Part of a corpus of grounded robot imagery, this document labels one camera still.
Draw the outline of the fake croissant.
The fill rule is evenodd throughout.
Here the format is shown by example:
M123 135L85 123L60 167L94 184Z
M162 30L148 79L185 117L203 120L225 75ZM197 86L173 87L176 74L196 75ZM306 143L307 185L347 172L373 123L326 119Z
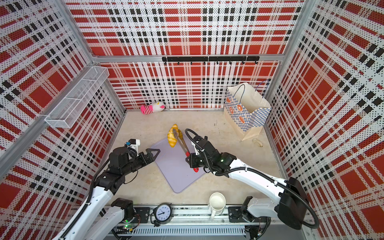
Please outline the fake croissant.
M177 142L178 142L178 137L175 136L174 132L176 132L176 133L179 132L177 124L174 124L170 128L170 130L168 132L168 135L167 135L168 143L169 143L171 148L174 148L176 146Z

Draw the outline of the steel tongs red handles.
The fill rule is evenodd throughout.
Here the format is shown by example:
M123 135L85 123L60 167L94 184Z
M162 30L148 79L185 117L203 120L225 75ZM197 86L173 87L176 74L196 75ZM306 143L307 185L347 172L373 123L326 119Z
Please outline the steel tongs red handles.
M186 142L184 140L182 131L181 130L176 131L176 129L173 129L173 134L174 134L174 137L180 142L180 145L181 145L183 151L185 152L185 154L187 156L187 160L188 160L190 157L190 152L189 152L189 149L188 149Z

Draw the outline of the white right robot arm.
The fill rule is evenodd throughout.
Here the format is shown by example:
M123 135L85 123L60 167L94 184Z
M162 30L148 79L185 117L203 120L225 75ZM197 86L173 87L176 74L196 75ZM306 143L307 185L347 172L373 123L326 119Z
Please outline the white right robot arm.
M301 230L302 226L311 229L320 226L320 220L297 179L284 180L268 175L232 154L220 153L207 137L201 137L191 129L186 129L185 135L195 148L195 152L186 158L192 169L203 168L217 177L243 182L269 198L266 203L259 203L253 197L246 198L242 215L247 221L260 217L278 218L295 230Z

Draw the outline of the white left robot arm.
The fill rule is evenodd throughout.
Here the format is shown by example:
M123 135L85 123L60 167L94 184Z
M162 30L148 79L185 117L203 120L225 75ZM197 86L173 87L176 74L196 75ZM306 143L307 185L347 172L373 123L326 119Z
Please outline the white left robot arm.
M67 225L54 237L55 240L103 240L123 220L137 215L131 200L118 198L100 220L96 220L105 205L125 183L126 175L153 163L161 150L146 149L139 153L140 142L127 143L110 153L109 167L101 175L96 174L86 201L76 211Z

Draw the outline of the blue checkered paper bag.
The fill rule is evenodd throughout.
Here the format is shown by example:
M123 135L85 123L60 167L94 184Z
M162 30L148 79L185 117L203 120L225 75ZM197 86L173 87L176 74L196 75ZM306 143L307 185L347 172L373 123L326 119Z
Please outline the blue checkered paper bag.
M248 83L227 88L224 116L241 141L261 133L271 110L270 103Z

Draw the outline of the lilac plastic tray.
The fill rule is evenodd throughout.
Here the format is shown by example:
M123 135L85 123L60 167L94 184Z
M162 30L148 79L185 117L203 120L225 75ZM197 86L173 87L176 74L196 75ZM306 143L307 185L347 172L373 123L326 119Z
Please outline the lilac plastic tray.
M171 147L168 139L164 138L154 145L152 149L159 149L155 163L165 177L174 193L179 194L205 175L203 168L194 170L186 162L186 154L179 143Z

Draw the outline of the white mug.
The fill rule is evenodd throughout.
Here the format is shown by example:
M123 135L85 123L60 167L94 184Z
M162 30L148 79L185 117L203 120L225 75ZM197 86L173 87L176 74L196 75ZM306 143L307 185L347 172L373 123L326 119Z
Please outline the white mug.
M213 193L210 196L208 208L211 212L210 221L213 221L214 218L223 213L226 207L226 198L221 193Z

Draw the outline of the pink white plush toy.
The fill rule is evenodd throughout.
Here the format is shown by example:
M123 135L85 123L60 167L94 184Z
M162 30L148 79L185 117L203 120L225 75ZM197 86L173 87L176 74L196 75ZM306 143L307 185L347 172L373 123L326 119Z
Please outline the pink white plush toy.
M152 103L150 105L142 105L140 107L141 113L143 115L149 115L152 113L162 112L166 108L165 104L162 102Z

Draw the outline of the cream wristwatch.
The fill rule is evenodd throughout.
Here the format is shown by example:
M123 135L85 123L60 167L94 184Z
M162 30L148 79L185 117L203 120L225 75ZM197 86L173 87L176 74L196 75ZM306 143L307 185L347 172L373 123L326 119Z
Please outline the cream wristwatch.
M263 142L259 139L253 139L252 142L260 148L262 148L264 146Z

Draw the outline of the black round clock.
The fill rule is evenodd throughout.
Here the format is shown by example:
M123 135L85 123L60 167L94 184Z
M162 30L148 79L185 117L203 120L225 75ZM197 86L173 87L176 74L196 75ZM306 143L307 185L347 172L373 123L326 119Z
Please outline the black round clock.
M155 219L152 223L155 227L168 224L174 217L172 205L168 203L158 205L153 210L153 217L155 217Z

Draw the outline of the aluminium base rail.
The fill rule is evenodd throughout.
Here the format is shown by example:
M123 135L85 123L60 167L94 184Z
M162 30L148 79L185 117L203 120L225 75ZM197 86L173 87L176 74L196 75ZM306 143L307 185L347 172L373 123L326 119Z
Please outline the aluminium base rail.
M116 235L120 240L138 237L168 236L212 238L214 236L238 236L241 240L303 240L302 230L293 230L276 218L260 217L251 221L243 218L241 208L225 207L222 214L210 221L211 212L205 205L172 205L173 219L166 225L155 227L152 221L156 205L133 205L136 216L117 224L106 236ZM105 206L97 221L109 210Z

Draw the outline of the black hook rail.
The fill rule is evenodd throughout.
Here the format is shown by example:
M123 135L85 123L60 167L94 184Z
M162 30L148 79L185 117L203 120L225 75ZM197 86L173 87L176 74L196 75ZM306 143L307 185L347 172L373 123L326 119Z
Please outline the black hook rail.
M181 62L258 62L260 60L260 56L237 56L237 57L229 57L229 56L206 56L206 57L162 57L162 61L164 63L181 63Z

